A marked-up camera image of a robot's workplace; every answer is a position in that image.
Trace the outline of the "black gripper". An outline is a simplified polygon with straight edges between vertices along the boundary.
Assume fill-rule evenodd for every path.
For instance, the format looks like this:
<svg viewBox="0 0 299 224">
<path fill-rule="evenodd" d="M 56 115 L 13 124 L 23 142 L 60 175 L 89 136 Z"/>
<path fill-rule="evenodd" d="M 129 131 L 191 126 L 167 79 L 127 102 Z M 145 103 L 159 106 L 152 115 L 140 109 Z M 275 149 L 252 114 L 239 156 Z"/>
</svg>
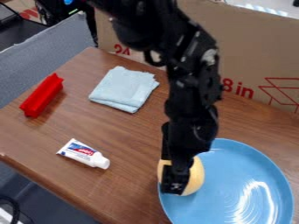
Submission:
<svg viewBox="0 0 299 224">
<path fill-rule="evenodd" d="M 168 121 L 163 124 L 163 152 L 159 160 L 161 193 L 193 194 L 192 158 L 211 149 L 219 132 L 219 111 L 215 102 L 221 99 L 220 77 L 201 80 L 191 75 L 169 75 L 169 94 L 164 102 Z M 176 173 L 173 164 L 189 164 Z"/>
</svg>

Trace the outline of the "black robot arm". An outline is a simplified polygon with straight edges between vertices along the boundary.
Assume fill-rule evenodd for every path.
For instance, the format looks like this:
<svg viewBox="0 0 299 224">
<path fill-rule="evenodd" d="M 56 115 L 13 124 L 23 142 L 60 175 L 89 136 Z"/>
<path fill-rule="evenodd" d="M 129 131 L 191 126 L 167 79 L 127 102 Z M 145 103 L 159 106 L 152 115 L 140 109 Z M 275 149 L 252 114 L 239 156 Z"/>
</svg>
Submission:
<svg viewBox="0 0 299 224">
<path fill-rule="evenodd" d="M 180 10 L 176 0 L 87 0 L 109 15 L 119 41 L 164 67 L 169 94 L 168 121 L 161 126 L 163 148 L 157 178 L 163 193 L 187 196 L 201 187 L 195 173 L 197 155 L 211 149 L 219 131 L 223 85 L 219 48 L 213 37 Z"/>
</svg>

